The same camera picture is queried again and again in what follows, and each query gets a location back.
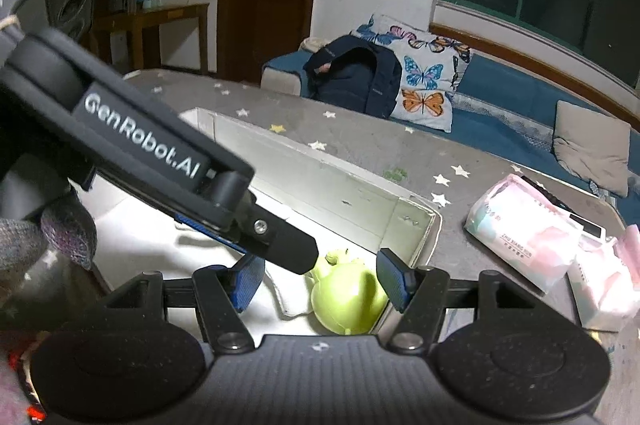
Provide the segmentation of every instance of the blue sofa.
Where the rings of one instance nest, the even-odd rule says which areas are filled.
[[[303,66],[310,55],[298,51],[274,58],[264,67],[297,75],[300,95],[308,98],[308,78]],[[590,191],[589,183],[564,170],[552,153],[559,100],[599,110],[533,75],[475,55],[454,97],[449,134],[410,122],[394,121],[496,154]],[[640,134],[634,130],[631,131],[628,167],[632,173],[640,175]],[[615,206],[626,224],[640,223],[640,188],[629,188],[626,198],[613,194],[610,197],[615,199]]]

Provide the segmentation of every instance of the navy backpack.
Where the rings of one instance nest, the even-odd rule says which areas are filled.
[[[329,63],[327,72],[317,72]],[[402,68],[387,48],[344,35],[312,55],[304,69],[314,100],[376,118],[388,118],[396,107]]]

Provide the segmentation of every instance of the pink tissue package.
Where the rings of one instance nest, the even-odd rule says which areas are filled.
[[[582,327],[620,331],[640,310],[638,227],[596,248],[581,243],[568,275]]]
[[[473,205],[465,228],[544,293],[566,274],[582,234],[581,225],[514,174]]]

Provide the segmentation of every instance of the blue gripper pad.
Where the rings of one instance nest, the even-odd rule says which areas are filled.
[[[382,248],[376,255],[376,275],[395,309],[404,313],[418,289],[414,270],[391,250]]]
[[[254,298],[264,278],[264,259],[251,253],[244,254],[229,272],[232,274],[231,303],[238,313],[242,313]]]
[[[247,309],[249,302],[254,298],[256,291],[258,291],[258,287],[262,283],[265,266],[264,259],[257,255],[247,253],[244,248],[241,248],[235,243],[216,235],[193,219],[184,217],[181,214],[175,214],[174,218],[179,223],[184,223],[185,225],[193,228],[193,230],[203,233],[222,245],[228,246],[229,248],[244,254],[244,257],[241,257],[240,260],[231,268],[226,268],[221,265],[212,266],[212,268],[222,273],[222,277],[225,279],[223,285],[225,286],[226,294],[228,295],[229,300],[231,300],[236,311],[238,313],[242,313]]]

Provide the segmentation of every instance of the orange butterfly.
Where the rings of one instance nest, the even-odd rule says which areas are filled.
[[[441,92],[432,92],[431,94],[422,93],[422,91],[402,89],[402,106],[408,112],[416,112],[422,108],[424,114],[424,108],[426,107],[431,111],[433,116],[442,116],[444,109],[442,104],[444,103],[444,96]]]

